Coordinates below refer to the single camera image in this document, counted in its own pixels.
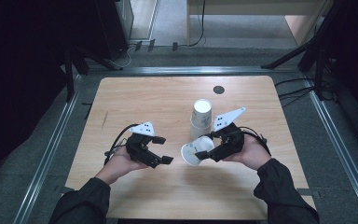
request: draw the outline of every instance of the wooden tabletop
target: wooden tabletop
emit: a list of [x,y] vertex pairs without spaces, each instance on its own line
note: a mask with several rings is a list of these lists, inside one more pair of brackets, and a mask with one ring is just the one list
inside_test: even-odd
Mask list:
[[[222,86],[223,94],[213,92]],[[129,173],[114,183],[108,216],[162,219],[266,219],[267,206],[253,195],[256,171],[235,162],[190,166],[181,147],[190,142],[193,104],[207,99],[213,118],[247,110],[235,120],[268,139],[273,158],[292,173],[296,188],[308,184],[272,79],[258,77],[108,77],[101,81],[66,186],[80,189],[103,167],[104,152],[128,125],[151,121],[164,145],[149,150],[172,164]],[[126,132],[123,137],[130,137]],[[304,199],[314,207],[310,196]]]

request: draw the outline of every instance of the person's right hand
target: person's right hand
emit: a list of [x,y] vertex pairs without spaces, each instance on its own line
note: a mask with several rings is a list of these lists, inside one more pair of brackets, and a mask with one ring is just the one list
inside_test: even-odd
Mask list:
[[223,159],[223,161],[240,162],[253,170],[258,170],[260,166],[271,159],[271,156],[254,137],[247,134],[244,137],[242,151]]

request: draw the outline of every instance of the hand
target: hand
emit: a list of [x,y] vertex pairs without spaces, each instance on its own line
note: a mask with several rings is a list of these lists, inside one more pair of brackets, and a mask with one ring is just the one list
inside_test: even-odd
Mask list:
[[101,179],[107,185],[111,185],[115,183],[119,177],[131,171],[147,167],[147,165],[141,162],[132,161],[130,154],[127,153],[126,147],[121,147],[95,177]]
[[240,162],[253,170],[258,170],[260,166],[271,159],[271,156],[254,137],[247,134],[244,137],[242,151],[223,159],[223,161]]

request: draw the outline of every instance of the person's left hand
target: person's left hand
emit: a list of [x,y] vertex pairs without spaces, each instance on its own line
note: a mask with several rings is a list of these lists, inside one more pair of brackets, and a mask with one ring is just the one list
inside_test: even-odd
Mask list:
[[141,162],[132,161],[130,154],[127,153],[126,147],[121,147],[95,177],[101,179],[107,185],[111,185],[115,183],[119,177],[131,171],[147,167],[147,165]]

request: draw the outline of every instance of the wooden desk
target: wooden desk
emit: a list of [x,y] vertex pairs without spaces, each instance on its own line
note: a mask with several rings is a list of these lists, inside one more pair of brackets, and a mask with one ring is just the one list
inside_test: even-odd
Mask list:
[[[223,94],[213,87],[225,88]],[[207,160],[187,165],[181,147],[190,142],[194,102],[213,104],[213,116],[247,108],[235,123],[268,139],[274,158],[292,172],[297,188],[308,184],[281,104],[270,77],[109,77],[102,80],[66,186],[80,189],[102,168],[107,151],[122,129],[152,121],[164,145],[149,144],[171,165],[135,171],[112,185],[109,217],[163,219],[266,219],[265,203],[253,195],[259,178],[235,162]],[[310,196],[306,201],[314,206]]]
[[[205,15],[285,15],[300,46],[307,41],[317,20],[332,0],[208,0]],[[190,15],[202,15],[203,0],[187,0],[187,44],[190,44]]]

